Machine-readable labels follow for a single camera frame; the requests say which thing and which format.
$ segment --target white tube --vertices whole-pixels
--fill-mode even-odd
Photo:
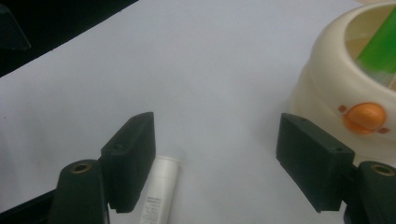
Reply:
[[[166,224],[177,182],[179,162],[157,157],[150,170],[150,181],[140,224]]]

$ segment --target white table surface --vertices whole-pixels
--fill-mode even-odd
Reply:
[[[141,0],[0,78],[0,211],[98,159],[155,114],[182,161],[169,223],[343,223],[317,214],[276,160],[279,117],[319,32],[353,0]],[[112,223],[137,223],[142,203]]]

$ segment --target cream plastic container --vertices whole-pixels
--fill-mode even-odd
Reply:
[[[149,174],[148,192],[140,224],[166,224],[177,182],[179,161],[157,157]]]
[[[290,99],[290,113],[313,121],[361,161],[396,164],[396,91],[368,77],[355,58],[396,6],[358,7],[318,37]]]

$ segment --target orange button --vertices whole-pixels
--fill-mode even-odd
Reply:
[[[372,133],[380,128],[387,119],[387,113],[381,105],[364,103],[353,106],[344,115],[345,126],[355,133]]]

